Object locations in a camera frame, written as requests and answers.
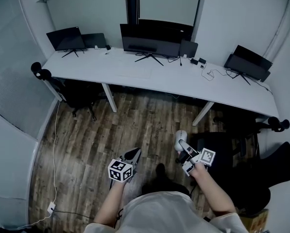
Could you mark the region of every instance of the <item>shirt sleeve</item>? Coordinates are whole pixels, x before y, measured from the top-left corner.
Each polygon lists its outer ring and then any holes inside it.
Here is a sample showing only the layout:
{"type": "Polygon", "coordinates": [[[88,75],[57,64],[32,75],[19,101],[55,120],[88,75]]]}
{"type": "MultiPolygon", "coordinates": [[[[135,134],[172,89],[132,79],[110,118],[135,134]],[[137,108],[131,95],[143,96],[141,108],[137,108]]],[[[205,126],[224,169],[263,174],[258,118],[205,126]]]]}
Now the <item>shirt sleeve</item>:
{"type": "Polygon", "coordinates": [[[107,225],[91,223],[86,226],[84,233],[114,233],[116,230],[107,225]]]}
{"type": "Polygon", "coordinates": [[[237,213],[218,216],[212,219],[210,224],[223,232],[248,233],[237,213]]]}

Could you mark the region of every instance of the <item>forearm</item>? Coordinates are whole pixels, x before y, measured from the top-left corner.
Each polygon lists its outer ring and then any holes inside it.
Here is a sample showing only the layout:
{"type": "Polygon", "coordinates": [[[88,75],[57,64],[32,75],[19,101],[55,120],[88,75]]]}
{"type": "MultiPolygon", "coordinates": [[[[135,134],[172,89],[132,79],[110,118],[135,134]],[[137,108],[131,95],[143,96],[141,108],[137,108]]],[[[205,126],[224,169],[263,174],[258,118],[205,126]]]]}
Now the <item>forearm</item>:
{"type": "Polygon", "coordinates": [[[200,171],[194,178],[217,216],[236,212],[229,195],[214,181],[206,169],[200,171]]]}
{"type": "Polygon", "coordinates": [[[94,218],[94,223],[100,223],[110,227],[114,226],[125,184],[126,183],[114,182],[104,203],[94,218]]]}

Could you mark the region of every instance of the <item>desk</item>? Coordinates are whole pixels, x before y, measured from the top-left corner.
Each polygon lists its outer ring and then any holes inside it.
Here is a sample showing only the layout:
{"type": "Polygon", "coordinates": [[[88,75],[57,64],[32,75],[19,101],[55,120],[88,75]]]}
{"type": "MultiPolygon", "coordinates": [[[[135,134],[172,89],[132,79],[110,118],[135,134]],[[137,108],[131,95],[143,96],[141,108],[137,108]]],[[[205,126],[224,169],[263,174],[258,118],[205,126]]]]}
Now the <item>desk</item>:
{"type": "Polygon", "coordinates": [[[231,79],[225,74],[225,68],[207,63],[203,75],[214,70],[215,78],[208,81],[202,76],[202,69],[182,58],[168,63],[166,58],[158,58],[160,65],[153,58],[139,62],[141,58],[135,53],[124,52],[123,49],[107,51],[105,49],[88,49],[83,54],[77,52],[79,58],[71,53],[62,58],[64,52],[56,51],[43,66],[53,77],[102,83],[111,108],[117,112],[116,104],[108,84],[124,85],[160,92],[173,93],[208,101],[197,115],[192,125],[195,126],[204,117],[212,105],[222,103],[244,110],[260,113],[268,117],[278,117],[273,95],[253,81],[251,85],[241,77],[231,79]]]}

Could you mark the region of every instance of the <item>person's left arm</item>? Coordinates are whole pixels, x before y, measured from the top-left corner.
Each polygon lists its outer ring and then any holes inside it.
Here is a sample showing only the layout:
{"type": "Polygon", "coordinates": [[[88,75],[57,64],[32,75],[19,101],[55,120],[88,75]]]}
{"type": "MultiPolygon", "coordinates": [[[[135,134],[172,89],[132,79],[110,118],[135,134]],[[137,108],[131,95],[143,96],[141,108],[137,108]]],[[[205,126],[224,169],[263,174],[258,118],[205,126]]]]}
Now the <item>person's left arm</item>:
{"type": "Polygon", "coordinates": [[[115,225],[125,184],[126,182],[121,183],[114,181],[104,203],[94,218],[94,223],[110,227],[115,225]]]}

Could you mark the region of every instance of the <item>person's right arm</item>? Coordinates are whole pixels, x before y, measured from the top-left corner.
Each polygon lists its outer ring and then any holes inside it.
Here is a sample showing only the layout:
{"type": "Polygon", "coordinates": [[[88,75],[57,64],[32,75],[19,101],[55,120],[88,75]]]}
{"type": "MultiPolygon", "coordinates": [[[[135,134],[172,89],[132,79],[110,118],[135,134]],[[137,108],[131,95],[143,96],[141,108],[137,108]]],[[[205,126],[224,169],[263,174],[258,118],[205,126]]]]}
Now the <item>person's right arm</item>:
{"type": "Polygon", "coordinates": [[[216,216],[236,212],[229,195],[214,181],[203,163],[196,163],[189,174],[195,178],[216,216]]]}

